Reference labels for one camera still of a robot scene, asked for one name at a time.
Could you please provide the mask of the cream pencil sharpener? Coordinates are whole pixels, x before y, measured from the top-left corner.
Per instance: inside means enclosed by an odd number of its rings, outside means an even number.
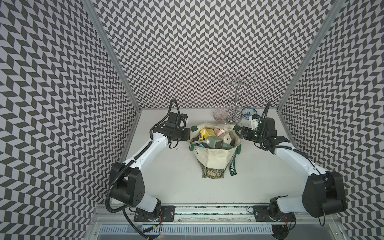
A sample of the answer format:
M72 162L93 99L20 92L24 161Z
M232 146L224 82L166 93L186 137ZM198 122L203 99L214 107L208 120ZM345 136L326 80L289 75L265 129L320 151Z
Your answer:
M226 133L224 136L223 136L223 141L224 143L232 146L232 147L235 147L237 145L237 140L238 140L238 135L234 132L229 132L229 133Z

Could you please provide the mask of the green pencil sharpener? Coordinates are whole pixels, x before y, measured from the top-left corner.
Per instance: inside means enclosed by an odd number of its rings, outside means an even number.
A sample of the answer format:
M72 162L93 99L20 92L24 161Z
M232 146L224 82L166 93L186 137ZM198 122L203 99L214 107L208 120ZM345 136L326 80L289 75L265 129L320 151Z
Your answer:
M226 143L223 139L216 136L208 136L206 140L201 141L201 145L209 149L230 150L234 148L234 144Z

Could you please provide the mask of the cream tote bag green handles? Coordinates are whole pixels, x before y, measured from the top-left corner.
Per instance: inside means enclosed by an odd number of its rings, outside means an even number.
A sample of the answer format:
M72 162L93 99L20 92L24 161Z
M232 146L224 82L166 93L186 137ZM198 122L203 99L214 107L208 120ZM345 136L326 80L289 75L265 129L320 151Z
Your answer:
M191 137L188 140L189 149L195 155L201 169L202 177L205 179L222 179L225 177L225 171L227 168L230 169L230 175L234 176L237 174L236 171L236 157L241 154L242 143L240 137L237 140L237 145L230 150L221 150L221 149L209 149L201 145L199 140L200 130L207 129L224 129L226 133L234 132L237 134L241 128L239 125L231 124L213 124L213 123L204 123L198 126L191 127Z

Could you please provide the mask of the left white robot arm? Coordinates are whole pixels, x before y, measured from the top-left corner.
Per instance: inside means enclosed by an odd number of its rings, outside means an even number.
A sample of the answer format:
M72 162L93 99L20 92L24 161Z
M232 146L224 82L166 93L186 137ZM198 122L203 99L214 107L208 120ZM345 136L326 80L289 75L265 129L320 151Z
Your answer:
M150 139L138 152L123 163L112 165L105 200L107 211L118 213L135 207L139 215L156 221L161 215L161 201L146 193L143 172L171 142L187 141L190 134L184 116L180 123L163 121L154 125L150 130Z

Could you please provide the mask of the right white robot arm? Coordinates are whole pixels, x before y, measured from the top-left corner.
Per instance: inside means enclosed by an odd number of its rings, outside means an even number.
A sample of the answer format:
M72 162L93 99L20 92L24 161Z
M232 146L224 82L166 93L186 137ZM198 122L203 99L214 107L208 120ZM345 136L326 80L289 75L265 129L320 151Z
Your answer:
M239 136L282 159L305 183L301 195L274 197L265 210L259 211L260 214L268 214L271 221L279 222L294 221L296 213L324 218L347 210L343 176L315 164L288 138L279 136L274 119L266 118L254 129L241 127Z

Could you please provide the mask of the yellow pencil sharpener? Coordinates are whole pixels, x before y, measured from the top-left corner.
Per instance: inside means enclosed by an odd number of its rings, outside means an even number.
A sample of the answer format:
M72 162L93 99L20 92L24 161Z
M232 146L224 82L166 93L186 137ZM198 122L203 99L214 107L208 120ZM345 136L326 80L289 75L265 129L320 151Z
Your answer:
M210 136L216 136L213 129L204 128L200 130L199 140L207 140Z

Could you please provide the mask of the pink pencil sharpener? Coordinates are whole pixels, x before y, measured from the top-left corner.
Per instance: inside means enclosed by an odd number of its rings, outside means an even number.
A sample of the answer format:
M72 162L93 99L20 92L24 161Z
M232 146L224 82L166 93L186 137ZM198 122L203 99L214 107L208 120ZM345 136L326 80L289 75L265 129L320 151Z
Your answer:
M219 137L220 135L222 134L225 134L226 133L226 130L224 129L218 129L218 128L214 128L214 133L217 137Z

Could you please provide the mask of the blue white ceramic bowl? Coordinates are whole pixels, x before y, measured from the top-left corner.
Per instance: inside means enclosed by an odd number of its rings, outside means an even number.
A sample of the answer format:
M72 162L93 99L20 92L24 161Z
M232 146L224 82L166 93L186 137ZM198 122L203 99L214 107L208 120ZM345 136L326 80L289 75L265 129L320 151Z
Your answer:
M252 107L245 107L242 109L242 116L244 119L249 119L250 116L254 115L254 114L257 114L257 110L252 108Z

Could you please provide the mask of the clear glass mug tree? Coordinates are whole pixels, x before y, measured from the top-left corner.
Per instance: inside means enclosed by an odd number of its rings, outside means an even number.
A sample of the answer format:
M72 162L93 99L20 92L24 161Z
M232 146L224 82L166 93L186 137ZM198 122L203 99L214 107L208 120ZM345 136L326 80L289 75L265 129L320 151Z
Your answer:
M223 75L221 81L227 90L232 93L231 106L227 109L229 124L240 123L242 113L240 111L240 100L244 94L244 88L250 88L255 85L256 72L242 74L240 71L232 71L228 75Z

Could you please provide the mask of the pink ceramic bowl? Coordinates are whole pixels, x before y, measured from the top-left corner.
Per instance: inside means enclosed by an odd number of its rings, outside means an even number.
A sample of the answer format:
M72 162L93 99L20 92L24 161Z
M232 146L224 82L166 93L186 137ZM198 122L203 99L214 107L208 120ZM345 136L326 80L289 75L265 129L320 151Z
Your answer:
M213 117L217 122L224 122L228 118L228 112L223 109L217 109L214 110Z

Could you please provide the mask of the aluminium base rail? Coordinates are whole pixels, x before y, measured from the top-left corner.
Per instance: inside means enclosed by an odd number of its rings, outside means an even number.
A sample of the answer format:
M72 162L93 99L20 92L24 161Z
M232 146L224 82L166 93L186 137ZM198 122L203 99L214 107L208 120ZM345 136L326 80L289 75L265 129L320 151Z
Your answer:
M135 222L137 214L128 210L109 213L98 206L84 235L85 240L141 240L140 231L149 229L156 240L347 240L346 230L336 215L320 219L295 214L294 220L272 221L255 212L262 204L172 204L165 212L171 222Z

